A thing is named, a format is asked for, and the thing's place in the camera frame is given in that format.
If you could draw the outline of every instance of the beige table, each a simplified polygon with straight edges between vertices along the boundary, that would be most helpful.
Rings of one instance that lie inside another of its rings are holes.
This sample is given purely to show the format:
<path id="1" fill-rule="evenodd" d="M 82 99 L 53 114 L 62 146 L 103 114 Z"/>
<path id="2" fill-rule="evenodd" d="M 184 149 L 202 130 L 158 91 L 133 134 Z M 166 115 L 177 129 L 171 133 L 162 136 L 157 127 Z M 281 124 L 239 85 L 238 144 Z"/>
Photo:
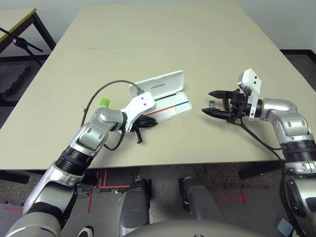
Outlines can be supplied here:
<path id="1" fill-rule="evenodd" d="M 117 79 L 138 81 L 176 70 L 185 72 L 189 114 L 134 134 L 111 152 L 103 149 L 91 167 L 239 162 L 275 157 L 241 128 L 201 112 L 208 92 L 234 90 L 238 76 L 253 68 L 261 98 L 295 102 L 316 133 L 315 93 L 277 47 L 234 3 L 120 4 L 84 8 L 58 42 L 0 130 L 1 169 L 43 169 L 56 160 L 79 129 L 89 98 Z M 120 109 L 127 85 L 101 97 Z M 246 122 L 277 147 L 271 125 Z M 110 134 L 108 145 L 119 138 Z"/>

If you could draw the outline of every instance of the silver robot arm segment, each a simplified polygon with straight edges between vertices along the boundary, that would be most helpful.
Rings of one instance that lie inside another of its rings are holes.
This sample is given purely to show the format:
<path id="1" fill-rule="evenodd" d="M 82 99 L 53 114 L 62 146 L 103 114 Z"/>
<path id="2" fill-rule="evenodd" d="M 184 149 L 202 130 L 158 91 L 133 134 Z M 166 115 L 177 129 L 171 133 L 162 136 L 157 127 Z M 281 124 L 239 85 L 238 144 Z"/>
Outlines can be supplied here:
<path id="1" fill-rule="evenodd" d="M 136 119 L 156 105 L 151 93 L 131 100 L 122 111 L 97 109 L 69 146 L 35 186 L 24 204 L 23 216 L 6 237 L 58 237 L 77 199 L 77 186 L 110 131 L 130 128 Z"/>
<path id="2" fill-rule="evenodd" d="M 260 100 L 261 80 L 252 69 L 246 70 L 237 84 L 244 94 L 240 93 L 240 89 L 209 93 L 222 99 L 225 110 L 212 106 L 202 111 L 233 124 L 239 118 L 239 125 L 244 129 L 242 117 L 249 117 L 249 120 L 260 118 L 272 124 L 284 155 L 287 176 L 282 184 L 282 188 L 286 190 L 286 198 L 282 200 L 290 208 L 287 213 L 295 215 L 307 236 L 316 236 L 316 144 L 306 119 L 290 101 Z"/>

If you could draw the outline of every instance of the wall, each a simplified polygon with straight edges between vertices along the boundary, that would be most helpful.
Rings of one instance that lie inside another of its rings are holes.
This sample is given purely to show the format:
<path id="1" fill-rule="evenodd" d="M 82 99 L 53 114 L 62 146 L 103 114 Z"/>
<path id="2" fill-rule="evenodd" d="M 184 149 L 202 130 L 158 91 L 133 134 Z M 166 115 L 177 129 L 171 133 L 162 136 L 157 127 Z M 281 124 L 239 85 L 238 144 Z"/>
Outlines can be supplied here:
<path id="1" fill-rule="evenodd" d="M 0 0 L 0 8 L 36 7 L 38 15 L 57 42 L 84 5 L 140 1 L 144 0 Z M 279 48 L 316 48 L 316 0 L 237 0 L 237 2 Z M 33 26 L 21 37 L 44 49 L 44 54 L 50 52 Z M 0 56 L 16 55 L 25 55 L 25 53 L 11 45 Z"/>

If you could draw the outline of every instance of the green object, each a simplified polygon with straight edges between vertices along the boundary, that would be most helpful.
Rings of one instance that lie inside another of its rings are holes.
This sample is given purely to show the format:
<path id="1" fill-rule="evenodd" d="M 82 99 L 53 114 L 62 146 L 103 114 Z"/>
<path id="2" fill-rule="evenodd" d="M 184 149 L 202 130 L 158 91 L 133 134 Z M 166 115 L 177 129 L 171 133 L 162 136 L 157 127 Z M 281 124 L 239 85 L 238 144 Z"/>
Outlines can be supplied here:
<path id="1" fill-rule="evenodd" d="M 102 107 L 109 107 L 109 104 L 110 104 L 110 100 L 109 99 L 106 99 L 106 98 L 102 98 L 101 101 L 100 101 L 100 104 L 99 106 L 102 106 Z"/>

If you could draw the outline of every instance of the black cable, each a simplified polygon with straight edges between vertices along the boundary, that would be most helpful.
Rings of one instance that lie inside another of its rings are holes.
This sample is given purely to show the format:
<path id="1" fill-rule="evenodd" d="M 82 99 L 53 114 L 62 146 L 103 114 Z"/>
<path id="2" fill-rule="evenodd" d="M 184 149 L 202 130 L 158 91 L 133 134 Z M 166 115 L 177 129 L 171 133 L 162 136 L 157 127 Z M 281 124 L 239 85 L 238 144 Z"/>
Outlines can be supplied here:
<path id="1" fill-rule="evenodd" d="M 119 137 L 119 140 L 118 140 L 117 145 L 116 145 L 115 147 L 113 147 L 113 148 L 108 147 L 106 144 L 103 145 L 106 149 L 108 149 L 108 150 L 110 150 L 110 151 L 116 150 L 116 149 L 120 146 L 120 143 L 123 141 L 123 138 L 124 138 L 124 136 L 125 136 L 125 132 L 126 132 L 126 130 L 125 130 L 125 124 L 126 124 L 126 121 L 127 121 L 127 115 L 126 115 L 126 113 L 124 113 L 124 112 L 123 112 L 122 114 L 123 114 L 122 133 L 120 134 L 120 137 Z"/>
<path id="2" fill-rule="evenodd" d="M 125 82 L 125 83 L 131 84 L 131 85 L 133 85 L 134 87 L 136 87 L 136 89 L 137 89 L 137 95 L 140 95 L 140 94 L 144 93 L 144 91 L 143 91 L 138 85 L 136 85 L 135 83 L 133 83 L 133 82 L 131 82 L 131 81 L 128 81 L 128 80 L 114 80 L 114 81 L 112 81 L 112 82 L 109 82 L 109 83 L 105 84 L 104 86 L 102 86 L 101 88 L 99 88 L 99 89 L 94 93 L 94 95 L 93 95 L 93 96 L 91 97 L 91 99 L 89 100 L 89 102 L 88 102 L 86 108 L 83 110 L 83 117 L 82 117 L 82 120 L 81 120 L 81 126 L 80 126 L 80 127 L 82 127 L 82 126 L 84 125 L 84 121 L 85 121 L 85 118 L 86 118 L 86 116 L 87 116 L 87 113 L 88 113 L 88 110 L 89 110 L 89 108 L 90 108 L 90 105 L 91 105 L 92 101 L 94 100 L 94 98 L 99 94 L 99 92 L 100 92 L 101 90 L 103 90 L 105 87 L 107 87 L 107 86 L 109 86 L 109 85 L 112 85 L 112 84 L 114 84 L 114 83 L 118 83 L 118 82 Z M 120 135 L 119 141 L 118 141 L 117 145 L 116 145 L 114 148 L 110 148 L 110 147 L 108 147 L 108 146 L 105 145 L 105 144 L 104 144 L 104 146 L 105 146 L 108 150 L 114 151 L 114 150 L 115 150 L 116 148 L 118 148 L 119 145 L 121 144 L 121 142 L 122 142 L 122 140 L 123 140 L 123 138 L 124 138 L 124 135 L 125 135 L 125 126 L 123 126 L 123 128 L 122 128 L 122 133 L 121 133 L 121 135 Z"/>
<path id="3" fill-rule="evenodd" d="M 92 103 L 92 101 L 94 100 L 94 98 L 99 94 L 99 92 L 101 90 L 103 90 L 105 87 L 109 86 L 109 85 L 112 85 L 114 83 L 118 83 L 118 82 L 125 82 L 125 83 L 128 83 L 128 84 L 131 84 L 133 85 L 134 87 L 136 87 L 137 89 L 137 95 L 140 95 L 142 93 L 144 93 L 144 91 L 138 86 L 136 85 L 135 83 L 133 82 L 130 82 L 130 81 L 127 81 L 127 80 L 114 80 L 112 82 L 109 82 L 107 84 L 105 84 L 104 86 L 102 86 L 101 88 L 99 88 L 95 93 L 94 95 L 91 97 L 91 99 L 89 100 L 88 104 L 87 104 L 87 107 L 83 110 L 83 117 L 82 117 L 82 121 L 81 121 L 81 126 L 82 127 L 84 125 L 84 121 L 85 121 L 85 117 L 87 116 L 87 113 L 88 113 L 88 110 L 90 108 L 90 105 Z"/>
<path id="4" fill-rule="evenodd" d="M 250 134 L 250 136 L 252 136 L 254 139 L 256 139 L 258 142 L 260 142 L 265 148 L 272 150 L 272 153 L 274 153 L 276 155 L 276 157 L 281 160 L 281 158 L 278 156 L 277 153 L 273 152 L 273 151 L 277 151 L 277 150 L 281 150 L 280 148 L 273 148 L 269 145 L 267 145 L 266 143 L 264 143 L 256 134 L 254 134 L 242 121 L 242 117 L 240 118 L 240 124 L 239 123 L 235 123 L 233 122 L 234 125 L 238 125 L 239 127 L 241 127 L 242 129 L 244 129 L 247 133 Z"/>
<path id="5" fill-rule="evenodd" d="M 281 148 L 272 148 L 266 143 L 264 143 L 259 137 L 257 137 L 242 121 L 242 117 L 240 118 L 240 124 L 239 123 L 233 123 L 234 125 L 238 125 L 242 129 L 244 129 L 247 133 L 249 133 L 254 139 L 256 139 L 259 143 L 261 143 L 265 148 L 267 148 L 269 151 L 271 151 L 277 159 L 280 161 L 281 167 L 282 167 L 282 173 L 281 173 L 281 181 L 280 181 L 280 186 L 279 186 L 279 195 L 281 199 L 281 203 L 285 209 L 286 215 L 293 225 L 296 233 L 299 235 L 299 237 L 306 237 L 304 232 L 302 231 L 300 225 L 298 224 L 291 208 L 289 207 L 286 199 L 286 193 L 285 193 L 285 165 L 281 157 L 275 152 L 275 150 L 281 150 Z"/>

